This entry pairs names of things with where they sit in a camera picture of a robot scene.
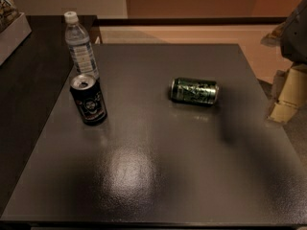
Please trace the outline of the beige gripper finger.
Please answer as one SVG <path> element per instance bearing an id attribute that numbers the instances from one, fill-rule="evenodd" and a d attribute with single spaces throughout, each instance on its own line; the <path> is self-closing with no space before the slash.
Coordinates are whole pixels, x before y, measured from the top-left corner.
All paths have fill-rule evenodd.
<path id="1" fill-rule="evenodd" d="M 294 63 L 278 70 L 272 83 L 267 119 L 287 124 L 307 102 L 307 65 Z"/>

